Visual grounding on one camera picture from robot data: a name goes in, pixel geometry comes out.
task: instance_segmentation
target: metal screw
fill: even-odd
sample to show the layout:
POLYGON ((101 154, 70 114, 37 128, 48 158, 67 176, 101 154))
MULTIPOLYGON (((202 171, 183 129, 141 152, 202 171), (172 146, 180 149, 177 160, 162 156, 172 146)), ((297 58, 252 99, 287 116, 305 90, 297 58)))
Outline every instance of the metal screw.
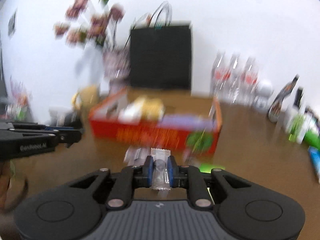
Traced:
POLYGON ((209 207, 211 205, 211 201, 208 199, 201 198, 196 201, 196 205, 198 207, 209 207))
POLYGON ((121 199, 114 198, 108 201, 108 205, 110 207, 122 207, 124 202, 121 199))

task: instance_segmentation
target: person's hand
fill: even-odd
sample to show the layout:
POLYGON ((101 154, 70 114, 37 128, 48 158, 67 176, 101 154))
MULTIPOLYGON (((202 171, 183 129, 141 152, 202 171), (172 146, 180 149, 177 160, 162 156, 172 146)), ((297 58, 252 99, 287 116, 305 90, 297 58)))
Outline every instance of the person's hand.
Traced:
POLYGON ((9 188, 11 171, 10 162, 0 163, 0 210, 4 209, 5 200, 7 198, 7 191, 9 188))

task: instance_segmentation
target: wooden tabletop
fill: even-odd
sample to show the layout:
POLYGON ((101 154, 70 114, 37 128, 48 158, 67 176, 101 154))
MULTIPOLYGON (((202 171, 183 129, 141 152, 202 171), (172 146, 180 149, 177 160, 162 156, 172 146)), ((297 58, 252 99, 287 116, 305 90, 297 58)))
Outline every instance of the wooden tabletop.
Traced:
MULTIPOLYGON (((132 93, 135 98, 139 93, 132 93)), ((191 98, 186 93, 166 92, 164 104, 183 112, 206 115, 211 100, 191 98)), ((200 157, 227 171, 260 184, 299 202, 306 222, 299 240, 317 239, 320 220, 320 186, 308 156, 308 147, 287 140, 279 125, 265 115, 243 106, 222 105, 223 125, 213 159, 200 157)), ((59 146, 55 153, 15 160, 17 174, 24 173, 30 182, 29 195, 77 179, 89 172, 108 167, 118 172, 124 167, 124 154, 129 145, 95 139, 87 129, 84 138, 70 149, 59 146)), ((172 152, 178 163, 181 153, 172 152)), ((139 189, 135 197, 156 199, 151 189, 139 189)), ((185 198, 183 189, 171 190, 168 199, 185 198)), ((12 215, 0 217, 3 240, 19 239, 12 215)))

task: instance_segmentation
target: cardboard box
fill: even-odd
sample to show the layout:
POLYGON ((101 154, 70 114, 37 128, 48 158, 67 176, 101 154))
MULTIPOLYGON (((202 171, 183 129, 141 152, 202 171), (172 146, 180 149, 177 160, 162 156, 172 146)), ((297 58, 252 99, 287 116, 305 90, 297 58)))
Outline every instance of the cardboard box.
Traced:
POLYGON ((191 99, 190 95, 179 92, 168 94, 152 90, 137 91, 123 89, 117 94, 107 97, 101 104, 91 110, 89 121, 92 132, 98 138, 110 138, 118 142, 142 147, 181 151, 190 148, 197 152, 212 154, 216 149, 222 125, 219 102, 213 99, 208 109, 202 109, 202 114, 199 114, 195 113, 199 111, 194 110, 196 109, 196 103, 191 102, 191 99), (117 116, 120 110, 140 95, 161 99, 166 108, 165 115, 188 114, 190 116, 193 114, 195 117, 201 116, 208 120, 211 119, 214 123, 214 128, 210 131, 188 130, 181 127, 159 127, 159 122, 144 120, 136 123, 119 122, 117 116), (179 101, 183 107, 172 106, 175 102, 179 101), (188 111, 188 105, 190 105, 193 111, 188 111))

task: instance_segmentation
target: purple package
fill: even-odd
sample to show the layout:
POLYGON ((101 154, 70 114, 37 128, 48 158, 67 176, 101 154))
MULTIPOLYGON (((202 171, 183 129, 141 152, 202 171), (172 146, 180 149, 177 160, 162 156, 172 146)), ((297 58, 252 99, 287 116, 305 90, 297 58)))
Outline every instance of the purple package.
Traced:
POLYGON ((175 128, 180 130, 206 130, 212 131, 215 122, 211 119, 204 119, 196 115, 168 114, 157 124, 161 128, 175 128))

